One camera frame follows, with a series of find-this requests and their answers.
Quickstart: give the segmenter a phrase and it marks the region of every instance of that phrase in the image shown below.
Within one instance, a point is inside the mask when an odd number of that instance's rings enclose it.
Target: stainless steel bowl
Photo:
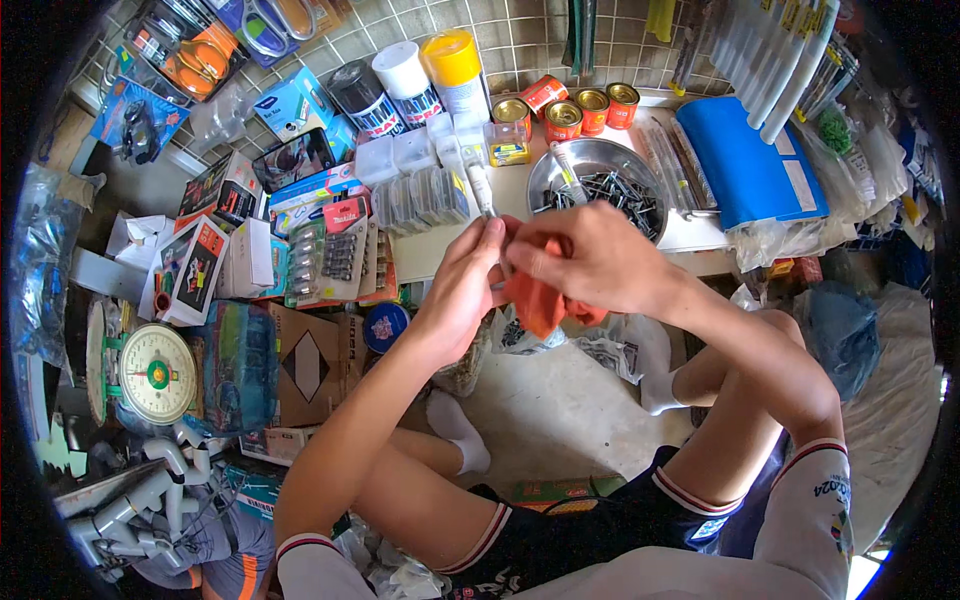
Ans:
[[[564,146],[570,153],[570,163],[578,177],[602,171],[617,171],[621,175],[649,187],[654,192],[657,197],[656,212],[657,216],[660,217],[657,236],[652,240],[656,245],[663,236],[667,207],[660,191],[660,185],[646,162],[633,150],[606,139],[578,137],[564,142]],[[543,206],[544,191],[549,191],[551,187],[557,189],[563,184],[564,178],[560,173],[560,165],[547,152],[540,157],[534,168],[530,170],[530,177],[527,178],[527,202],[530,205],[531,212]]]

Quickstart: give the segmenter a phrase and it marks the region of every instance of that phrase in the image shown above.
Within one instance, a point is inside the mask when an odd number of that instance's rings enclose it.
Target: hand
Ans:
[[[457,362],[480,320],[506,302],[491,285],[503,280],[496,265],[507,227],[501,219],[476,219],[450,242],[433,286],[404,337],[418,340],[435,369]]]
[[[559,235],[569,258],[531,244],[544,235]],[[534,217],[517,231],[507,259],[568,298],[661,321],[689,277],[605,202]]]

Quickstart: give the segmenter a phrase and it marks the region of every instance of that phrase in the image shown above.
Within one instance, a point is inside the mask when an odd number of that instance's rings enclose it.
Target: concrete floor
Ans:
[[[491,468],[458,483],[483,482],[507,495],[524,479],[616,472],[629,480],[658,446],[680,445],[693,432],[689,409],[651,417],[635,398],[634,386],[571,344],[534,356],[488,353],[461,405],[490,450]],[[424,402],[411,406],[401,425],[431,432]]]

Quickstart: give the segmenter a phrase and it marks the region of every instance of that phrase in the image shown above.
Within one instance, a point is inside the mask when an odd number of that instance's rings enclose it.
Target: phone screen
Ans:
[[[295,137],[253,162],[253,170],[268,194],[333,166],[336,161],[322,129]]]

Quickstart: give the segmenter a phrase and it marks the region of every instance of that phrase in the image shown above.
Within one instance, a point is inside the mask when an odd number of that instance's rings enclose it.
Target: weighing scale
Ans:
[[[197,393],[197,363],[190,346],[174,329],[156,323],[111,337],[105,321],[104,306],[97,302],[86,342],[87,397],[94,419],[103,424],[107,399],[115,397],[154,425],[176,422]]]

